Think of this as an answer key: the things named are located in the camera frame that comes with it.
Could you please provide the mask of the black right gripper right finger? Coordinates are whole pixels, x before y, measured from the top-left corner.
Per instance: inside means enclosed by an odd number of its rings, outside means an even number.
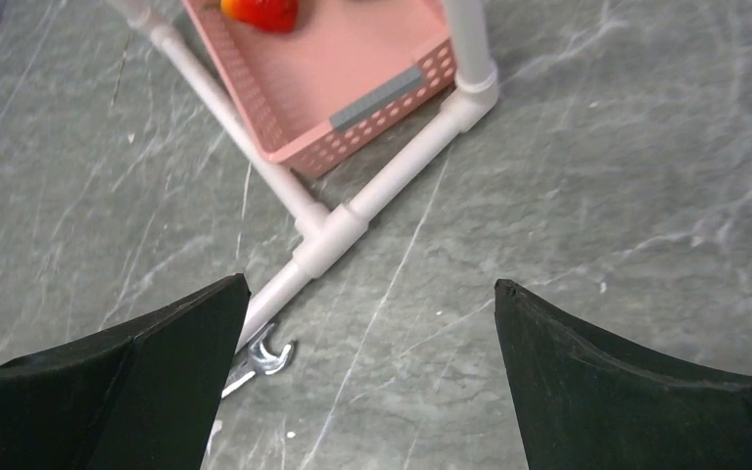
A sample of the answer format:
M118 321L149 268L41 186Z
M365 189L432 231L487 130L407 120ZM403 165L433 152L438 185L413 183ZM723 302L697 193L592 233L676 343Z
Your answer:
M506 279L494 320L532 469L752 469L752 376L595 326Z

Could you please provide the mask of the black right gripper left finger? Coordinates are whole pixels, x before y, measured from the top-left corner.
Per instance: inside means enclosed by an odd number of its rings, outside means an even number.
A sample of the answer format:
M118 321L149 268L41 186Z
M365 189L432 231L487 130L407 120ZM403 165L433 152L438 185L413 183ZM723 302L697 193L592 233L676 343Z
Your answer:
M236 352L243 275L0 365L0 469L197 469Z

